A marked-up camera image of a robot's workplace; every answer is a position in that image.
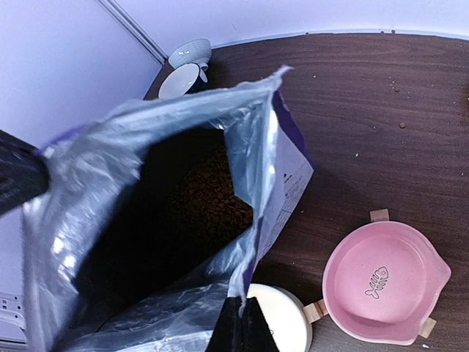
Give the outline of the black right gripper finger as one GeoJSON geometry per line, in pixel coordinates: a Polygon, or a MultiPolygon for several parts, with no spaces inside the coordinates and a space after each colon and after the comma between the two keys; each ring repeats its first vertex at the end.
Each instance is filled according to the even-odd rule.
{"type": "Polygon", "coordinates": [[[256,298],[225,300],[210,338],[210,352],[279,352],[256,298]]]}

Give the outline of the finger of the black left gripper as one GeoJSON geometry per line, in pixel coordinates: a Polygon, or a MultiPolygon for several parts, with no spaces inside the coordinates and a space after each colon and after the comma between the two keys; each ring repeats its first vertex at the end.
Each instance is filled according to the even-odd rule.
{"type": "Polygon", "coordinates": [[[44,194],[50,185],[45,160],[27,142],[1,131],[1,215],[44,194]]]}

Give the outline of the purple pet food bag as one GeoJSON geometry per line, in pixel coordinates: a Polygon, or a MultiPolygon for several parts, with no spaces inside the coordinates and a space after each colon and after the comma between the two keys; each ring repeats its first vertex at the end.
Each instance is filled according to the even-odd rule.
{"type": "Polygon", "coordinates": [[[31,351],[210,351],[225,300],[246,301],[314,173],[281,96],[287,71],[132,100],[48,146],[51,187],[23,207],[31,351]],[[231,241],[180,238],[164,205],[217,134],[253,224],[231,241]]]}

